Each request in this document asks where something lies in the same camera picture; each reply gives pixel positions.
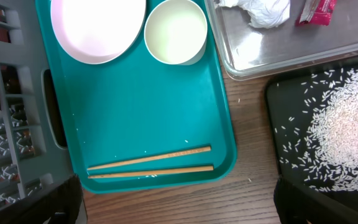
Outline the red snack wrapper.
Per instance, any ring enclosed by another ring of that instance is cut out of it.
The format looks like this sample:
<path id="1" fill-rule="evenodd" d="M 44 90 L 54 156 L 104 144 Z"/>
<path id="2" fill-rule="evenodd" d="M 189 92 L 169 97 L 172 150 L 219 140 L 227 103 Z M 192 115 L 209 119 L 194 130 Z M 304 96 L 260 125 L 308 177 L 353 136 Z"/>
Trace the red snack wrapper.
<path id="1" fill-rule="evenodd" d="M 336 0 L 306 0 L 296 24 L 328 26 L 336 3 Z"/>

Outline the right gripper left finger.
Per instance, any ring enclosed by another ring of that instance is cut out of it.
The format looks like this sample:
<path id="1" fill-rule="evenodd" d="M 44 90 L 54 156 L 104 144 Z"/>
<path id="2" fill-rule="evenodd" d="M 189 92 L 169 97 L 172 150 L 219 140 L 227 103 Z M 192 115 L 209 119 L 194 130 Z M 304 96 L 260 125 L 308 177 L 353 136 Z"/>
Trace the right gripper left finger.
<path id="1" fill-rule="evenodd" d="M 0 224 L 71 223 L 74 224 L 83 201 L 83 189 L 77 175 L 49 185 L 0 210 Z"/>

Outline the white rice pile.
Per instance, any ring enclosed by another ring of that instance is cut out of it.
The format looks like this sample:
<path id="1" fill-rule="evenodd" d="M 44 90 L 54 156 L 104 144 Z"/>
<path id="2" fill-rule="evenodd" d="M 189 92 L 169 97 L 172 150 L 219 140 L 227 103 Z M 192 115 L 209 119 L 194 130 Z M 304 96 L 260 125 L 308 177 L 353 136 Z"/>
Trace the white rice pile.
<path id="1" fill-rule="evenodd" d="M 322 81 L 312 74 L 312 84 L 301 83 L 310 92 L 322 84 L 329 89 L 320 97 L 318 109 L 313 109 L 312 120 L 306 129 L 309 152 L 300 156 L 291 168 L 306 171 L 312 177 L 334 182 L 332 187 L 307 187 L 318 192 L 358 192 L 358 66 L 349 71 L 340 69 L 338 81 L 328 81 L 335 70 L 324 72 Z"/>

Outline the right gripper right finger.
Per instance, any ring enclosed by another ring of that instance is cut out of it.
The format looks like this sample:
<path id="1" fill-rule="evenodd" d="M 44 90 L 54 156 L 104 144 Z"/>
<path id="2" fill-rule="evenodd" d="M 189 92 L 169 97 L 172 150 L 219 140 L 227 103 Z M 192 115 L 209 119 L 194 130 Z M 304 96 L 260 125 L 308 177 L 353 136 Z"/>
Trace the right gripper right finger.
<path id="1" fill-rule="evenodd" d="M 358 224 L 358 212 L 303 185 L 279 177 L 273 201 L 281 223 Z"/>

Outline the white tissue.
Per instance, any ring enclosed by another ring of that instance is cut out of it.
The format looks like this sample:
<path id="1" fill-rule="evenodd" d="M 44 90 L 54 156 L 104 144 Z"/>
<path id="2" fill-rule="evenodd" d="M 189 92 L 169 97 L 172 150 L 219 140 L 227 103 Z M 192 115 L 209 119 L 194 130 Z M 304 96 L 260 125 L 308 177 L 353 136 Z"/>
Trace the white tissue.
<path id="1" fill-rule="evenodd" d="M 254 28 L 278 27 L 290 18 L 290 0 L 220 0 L 219 7 L 240 7 Z"/>

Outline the white paper cup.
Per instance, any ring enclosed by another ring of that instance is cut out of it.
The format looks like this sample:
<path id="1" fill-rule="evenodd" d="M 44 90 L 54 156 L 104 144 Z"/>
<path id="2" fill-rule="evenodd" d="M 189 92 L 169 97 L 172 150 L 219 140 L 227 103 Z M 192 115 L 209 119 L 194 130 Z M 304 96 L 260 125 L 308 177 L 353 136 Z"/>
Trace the white paper cup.
<path id="1" fill-rule="evenodd" d="M 208 23 L 190 0 L 166 0 L 149 14 L 144 41 L 150 55 L 167 65 L 193 65 L 206 50 Z"/>

